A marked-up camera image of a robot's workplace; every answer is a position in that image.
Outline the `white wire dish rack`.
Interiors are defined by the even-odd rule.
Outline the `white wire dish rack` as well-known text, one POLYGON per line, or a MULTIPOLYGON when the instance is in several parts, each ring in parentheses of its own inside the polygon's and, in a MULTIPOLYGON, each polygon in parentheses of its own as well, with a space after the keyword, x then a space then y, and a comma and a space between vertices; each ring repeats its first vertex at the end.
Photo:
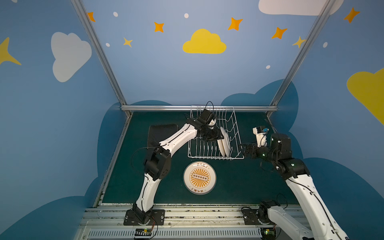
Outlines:
MULTIPOLYGON (((203 110, 191 111, 190 117, 197 118, 203 110)), ((205 142, 201 136, 196 136, 188 142, 188 157, 192 159, 210 160, 241 160, 244 156, 241 153, 241 137, 234 110, 209 110, 216 116, 216 126, 223 127, 229 135, 231 155, 223 157, 218 147, 218 142, 205 142)))

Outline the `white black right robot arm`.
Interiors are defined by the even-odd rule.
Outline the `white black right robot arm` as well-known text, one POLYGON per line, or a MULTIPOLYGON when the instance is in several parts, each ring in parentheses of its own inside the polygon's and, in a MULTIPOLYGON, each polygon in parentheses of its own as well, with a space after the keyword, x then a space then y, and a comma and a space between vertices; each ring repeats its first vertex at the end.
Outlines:
POLYGON ((349 239, 321 198, 305 163, 293 158, 289 136, 275 133, 268 146, 243 144, 241 150, 246 157, 262 159, 275 167, 298 200, 310 226, 303 226, 276 201, 260 203, 257 210, 260 224, 276 225, 293 240, 349 239))

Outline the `white round plate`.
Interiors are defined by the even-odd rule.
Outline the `white round plate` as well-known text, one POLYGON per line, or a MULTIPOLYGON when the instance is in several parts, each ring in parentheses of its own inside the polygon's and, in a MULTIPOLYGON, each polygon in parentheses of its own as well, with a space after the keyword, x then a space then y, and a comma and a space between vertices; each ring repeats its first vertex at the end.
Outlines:
POLYGON ((226 151, 226 157, 230 157, 231 155, 231 146, 230 146, 230 140, 229 140, 229 135, 225 131, 223 127, 220 127, 221 132, 225 135, 225 140, 224 140, 224 147, 226 151))
POLYGON ((195 195, 210 193, 217 182, 217 174, 213 167, 206 162, 193 162, 184 171, 185 187, 195 195))
POLYGON ((220 153, 223 157, 226 156, 226 151, 225 151, 225 147, 224 147, 224 140, 225 140, 225 135, 223 133, 221 133, 221 139, 217 140, 218 142, 218 147, 220 149, 220 153))

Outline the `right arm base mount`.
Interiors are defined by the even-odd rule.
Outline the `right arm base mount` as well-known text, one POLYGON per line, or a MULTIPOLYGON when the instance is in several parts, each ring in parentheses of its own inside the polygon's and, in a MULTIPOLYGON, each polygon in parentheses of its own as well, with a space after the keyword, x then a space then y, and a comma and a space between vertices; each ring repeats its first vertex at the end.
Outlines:
POLYGON ((262 201, 258 209, 242 207, 240 211, 243 214, 245 225, 271 225, 274 224, 274 222, 269 218, 268 209, 280 206, 276 201, 262 201))

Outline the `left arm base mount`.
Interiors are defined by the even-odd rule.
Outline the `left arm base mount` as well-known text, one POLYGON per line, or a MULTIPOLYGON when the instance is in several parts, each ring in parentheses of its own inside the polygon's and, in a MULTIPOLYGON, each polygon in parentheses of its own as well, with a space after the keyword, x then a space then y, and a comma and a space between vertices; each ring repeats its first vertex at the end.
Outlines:
POLYGON ((165 210, 151 210, 150 214, 144 217, 144 220, 139 218, 136 212, 133 209, 126 211, 124 217, 124 226, 149 226, 149 225, 159 225, 163 226, 165 221, 165 210))

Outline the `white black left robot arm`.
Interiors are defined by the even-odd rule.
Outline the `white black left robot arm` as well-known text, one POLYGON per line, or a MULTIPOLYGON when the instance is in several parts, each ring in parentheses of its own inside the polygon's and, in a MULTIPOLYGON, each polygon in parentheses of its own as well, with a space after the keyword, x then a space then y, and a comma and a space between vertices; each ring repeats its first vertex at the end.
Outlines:
POLYGON ((162 179, 171 169, 172 156, 188 141, 200 135, 208 141, 223 140, 221 130, 216 126, 216 116, 188 119, 183 127, 154 147, 147 147, 144 163, 144 182, 140 195, 133 204, 136 216, 145 222, 152 214, 154 199, 162 179))

